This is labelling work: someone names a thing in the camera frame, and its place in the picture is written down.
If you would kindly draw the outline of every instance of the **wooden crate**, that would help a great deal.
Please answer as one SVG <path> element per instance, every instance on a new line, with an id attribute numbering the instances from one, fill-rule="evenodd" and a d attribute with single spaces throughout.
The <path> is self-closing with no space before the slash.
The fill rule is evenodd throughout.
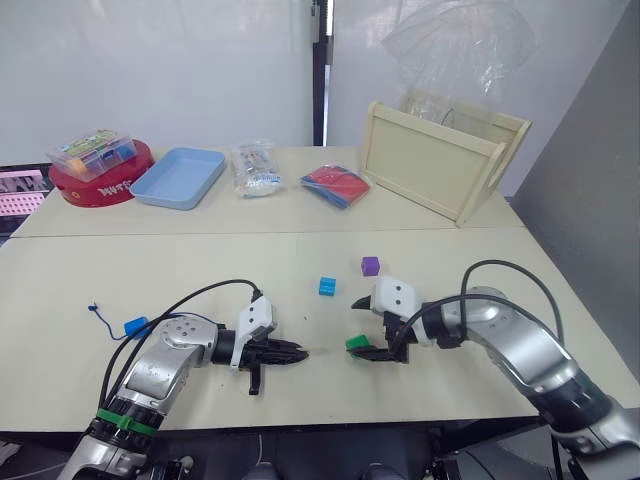
<path id="1" fill-rule="evenodd" d="M 459 102 L 451 111 L 488 118 Z M 424 205 L 461 226 L 495 190 L 531 122 L 491 115 L 485 137 L 389 108 L 369 107 L 362 171 L 378 184 Z"/>

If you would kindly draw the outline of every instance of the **gray wall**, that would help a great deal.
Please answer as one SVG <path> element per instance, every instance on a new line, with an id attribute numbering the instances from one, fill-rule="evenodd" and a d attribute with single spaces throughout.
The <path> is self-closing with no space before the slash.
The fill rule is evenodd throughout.
<path id="1" fill-rule="evenodd" d="M 639 19 L 632 0 L 512 205 L 640 379 Z"/>

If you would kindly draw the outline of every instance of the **red round container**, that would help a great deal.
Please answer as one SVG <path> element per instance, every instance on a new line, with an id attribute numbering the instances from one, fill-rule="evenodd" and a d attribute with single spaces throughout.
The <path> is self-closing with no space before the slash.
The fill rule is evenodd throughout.
<path id="1" fill-rule="evenodd" d="M 133 140 L 138 154 L 130 160 L 113 167 L 90 182 L 83 182 L 66 173 L 55 165 L 49 168 L 49 178 L 58 187 L 64 199 L 78 207 L 106 207 L 126 202 L 133 198 L 129 187 L 153 165 L 149 147 Z"/>

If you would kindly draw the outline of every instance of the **green band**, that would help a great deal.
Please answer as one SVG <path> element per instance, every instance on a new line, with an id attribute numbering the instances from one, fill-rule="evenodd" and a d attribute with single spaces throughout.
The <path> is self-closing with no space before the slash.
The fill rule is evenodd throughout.
<path id="1" fill-rule="evenodd" d="M 137 432 L 143 435 L 153 436 L 157 430 L 144 423 L 136 422 L 133 418 L 126 415 L 118 415 L 117 413 L 110 412 L 104 408 L 99 408 L 96 417 L 106 420 L 109 423 L 113 423 L 120 430 L 128 430 L 130 432 Z"/>

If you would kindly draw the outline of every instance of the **clear plastic box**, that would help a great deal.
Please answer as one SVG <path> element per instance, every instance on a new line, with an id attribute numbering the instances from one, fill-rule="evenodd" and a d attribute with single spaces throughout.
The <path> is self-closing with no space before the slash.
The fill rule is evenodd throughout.
<path id="1" fill-rule="evenodd" d="M 96 130 L 47 152 L 56 167 L 83 182 L 90 182 L 136 154 L 131 137 L 113 130 Z"/>

